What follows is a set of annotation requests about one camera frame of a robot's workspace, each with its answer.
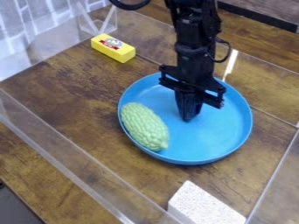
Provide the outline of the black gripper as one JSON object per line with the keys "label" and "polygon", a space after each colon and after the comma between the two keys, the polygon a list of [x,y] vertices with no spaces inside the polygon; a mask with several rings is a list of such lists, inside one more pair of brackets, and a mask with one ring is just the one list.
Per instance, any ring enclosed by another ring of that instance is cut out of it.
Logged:
{"label": "black gripper", "polygon": [[176,43],[178,65],[159,66],[160,84],[175,91],[178,109],[184,121],[202,112],[203,104],[217,109],[223,106],[227,89],[214,78],[214,67],[227,58],[215,59],[215,50],[214,43],[194,49]]}

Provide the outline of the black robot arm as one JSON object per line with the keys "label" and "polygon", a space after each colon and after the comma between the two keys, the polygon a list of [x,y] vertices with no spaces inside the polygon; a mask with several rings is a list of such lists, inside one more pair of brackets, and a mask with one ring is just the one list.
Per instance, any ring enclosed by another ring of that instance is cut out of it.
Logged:
{"label": "black robot arm", "polygon": [[166,0],[176,32],[175,66],[160,65],[160,84],[175,91],[182,119],[188,122],[209,104],[221,109],[226,87],[214,78],[214,66],[229,57],[215,59],[221,17],[215,0]]}

